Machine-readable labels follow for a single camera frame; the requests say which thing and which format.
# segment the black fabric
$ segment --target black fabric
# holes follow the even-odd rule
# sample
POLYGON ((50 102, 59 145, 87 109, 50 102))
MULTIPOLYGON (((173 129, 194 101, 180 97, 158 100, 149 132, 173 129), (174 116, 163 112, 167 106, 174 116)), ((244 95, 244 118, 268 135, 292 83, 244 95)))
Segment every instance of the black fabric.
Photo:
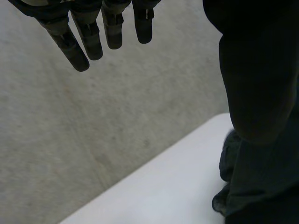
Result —
POLYGON ((250 204, 226 218, 225 224, 298 224, 299 186, 279 196, 250 204))
POLYGON ((212 207, 227 224, 299 223, 298 106, 299 99, 285 130, 270 146, 252 145, 235 131, 226 138, 219 169, 227 184, 212 207))
POLYGON ((224 34, 220 67, 233 125, 247 141, 270 144, 295 103, 299 2, 204 0, 204 6, 224 34))

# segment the white platform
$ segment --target white platform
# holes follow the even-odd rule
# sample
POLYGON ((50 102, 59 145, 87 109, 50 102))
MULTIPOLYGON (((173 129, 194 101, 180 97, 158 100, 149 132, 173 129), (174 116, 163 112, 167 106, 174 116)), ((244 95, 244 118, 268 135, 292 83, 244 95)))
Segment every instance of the white platform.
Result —
POLYGON ((218 115, 61 224, 221 224, 211 207, 229 114, 218 115))

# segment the robotic hand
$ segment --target robotic hand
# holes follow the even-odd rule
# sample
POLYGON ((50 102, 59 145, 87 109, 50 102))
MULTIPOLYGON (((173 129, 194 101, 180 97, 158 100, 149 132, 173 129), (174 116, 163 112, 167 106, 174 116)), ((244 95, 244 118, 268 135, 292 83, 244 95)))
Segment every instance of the robotic hand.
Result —
POLYGON ((77 71, 89 68, 89 62, 68 25, 68 12, 75 21, 87 56, 99 60, 103 56, 100 31, 96 22, 102 11, 109 48, 122 46, 122 12, 133 2, 135 28, 140 43, 152 38, 153 8, 161 0, 9 0, 27 16, 37 19, 77 71))

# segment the black robotic finger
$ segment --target black robotic finger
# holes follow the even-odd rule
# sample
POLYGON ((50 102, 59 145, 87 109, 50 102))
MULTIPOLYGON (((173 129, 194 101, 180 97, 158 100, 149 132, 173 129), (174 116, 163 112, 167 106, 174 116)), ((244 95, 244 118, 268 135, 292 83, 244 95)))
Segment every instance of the black robotic finger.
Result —
POLYGON ((153 36, 154 7, 161 0, 133 0, 135 28, 140 43, 149 43, 153 36))
POLYGON ((96 22, 99 12, 100 10, 86 13, 71 10, 86 53, 91 60, 99 60, 103 56, 100 31, 96 22))
POLYGON ((122 12, 131 3, 131 0, 103 0, 102 16, 107 44, 110 49, 122 46, 122 12))
POLYGON ((48 31, 77 71, 85 71, 89 68, 89 62, 68 25, 68 17, 55 21, 39 21, 39 23, 48 31))

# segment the white surface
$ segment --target white surface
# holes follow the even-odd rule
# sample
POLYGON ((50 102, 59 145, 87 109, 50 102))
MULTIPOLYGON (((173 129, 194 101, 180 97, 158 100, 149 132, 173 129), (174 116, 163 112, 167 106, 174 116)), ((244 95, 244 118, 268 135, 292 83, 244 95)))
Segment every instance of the white surface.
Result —
POLYGON ((232 128, 218 115, 65 219, 61 224, 221 224, 211 207, 218 164, 232 128))

